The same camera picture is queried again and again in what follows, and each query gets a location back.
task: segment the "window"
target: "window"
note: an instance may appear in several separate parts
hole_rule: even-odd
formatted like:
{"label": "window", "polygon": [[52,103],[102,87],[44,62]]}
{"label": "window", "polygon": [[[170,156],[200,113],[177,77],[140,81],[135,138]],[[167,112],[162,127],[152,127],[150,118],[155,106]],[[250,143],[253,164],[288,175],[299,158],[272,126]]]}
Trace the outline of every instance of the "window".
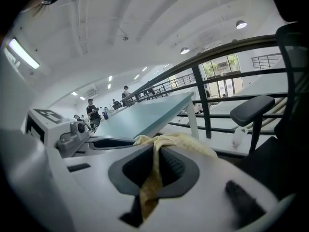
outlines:
{"label": "window", "polygon": [[211,65],[211,61],[203,63],[203,67],[204,67],[204,71],[205,71],[207,78],[214,77],[214,71]]}
{"label": "window", "polygon": [[231,66],[231,71],[240,71],[239,62],[236,54],[227,55],[229,65]]}
{"label": "window", "polygon": [[[236,54],[230,54],[203,63],[203,68],[207,79],[240,73],[239,62]],[[209,83],[209,89],[213,98],[222,97],[223,94],[230,97],[243,89],[242,78],[226,79],[219,82]]]}

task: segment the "table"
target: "table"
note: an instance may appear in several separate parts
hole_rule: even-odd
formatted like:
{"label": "table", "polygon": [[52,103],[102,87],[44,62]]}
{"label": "table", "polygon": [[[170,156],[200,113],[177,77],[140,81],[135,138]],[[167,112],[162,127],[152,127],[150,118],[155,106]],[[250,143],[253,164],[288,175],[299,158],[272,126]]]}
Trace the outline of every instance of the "table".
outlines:
{"label": "table", "polygon": [[193,94],[188,92],[136,103],[103,121],[94,136],[153,137],[185,108],[192,136],[198,139],[197,120],[191,99]]}

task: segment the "ceiling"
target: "ceiling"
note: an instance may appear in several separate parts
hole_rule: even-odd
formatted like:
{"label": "ceiling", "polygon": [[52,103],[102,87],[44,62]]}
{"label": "ceiling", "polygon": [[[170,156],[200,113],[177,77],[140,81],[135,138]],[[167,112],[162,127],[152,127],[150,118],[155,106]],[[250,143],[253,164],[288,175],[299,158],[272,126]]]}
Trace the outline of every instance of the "ceiling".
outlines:
{"label": "ceiling", "polygon": [[[10,37],[40,63],[30,85],[36,104],[49,106],[91,83],[108,92],[110,75],[112,88],[123,86],[144,66],[252,37],[273,9],[272,0],[59,0],[36,16],[21,13]],[[238,20],[248,26],[236,29]],[[191,51],[180,55],[182,47]]]}

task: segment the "office chair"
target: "office chair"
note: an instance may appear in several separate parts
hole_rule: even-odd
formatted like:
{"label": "office chair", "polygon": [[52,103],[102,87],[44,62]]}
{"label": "office chair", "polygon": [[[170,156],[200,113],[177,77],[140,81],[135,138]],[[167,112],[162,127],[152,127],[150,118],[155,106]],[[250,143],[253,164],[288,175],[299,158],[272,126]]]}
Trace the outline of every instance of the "office chair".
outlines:
{"label": "office chair", "polygon": [[288,78],[287,104],[276,137],[255,149],[262,115],[274,104],[271,97],[248,100],[231,111],[231,118],[242,126],[253,122],[250,153],[237,166],[282,199],[299,189],[308,159],[309,35],[304,24],[293,23],[279,28],[276,39]]}

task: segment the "black slot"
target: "black slot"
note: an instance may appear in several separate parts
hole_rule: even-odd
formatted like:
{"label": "black slot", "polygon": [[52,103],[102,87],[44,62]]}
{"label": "black slot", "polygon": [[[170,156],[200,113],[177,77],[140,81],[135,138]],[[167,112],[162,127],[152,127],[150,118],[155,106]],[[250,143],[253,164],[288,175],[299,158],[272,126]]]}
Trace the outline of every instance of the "black slot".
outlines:
{"label": "black slot", "polygon": [[93,142],[95,148],[112,148],[112,147],[122,147],[131,146],[134,142],[131,141],[120,141],[115,139],[101,139]]}
{"label": "black slot", "polygon": [[90,165],[88,163],[82,163],[82,164],[70,166],[68,167],[68,171],[72,173],[72,172],[79,171],[85,168],[90,168]]}

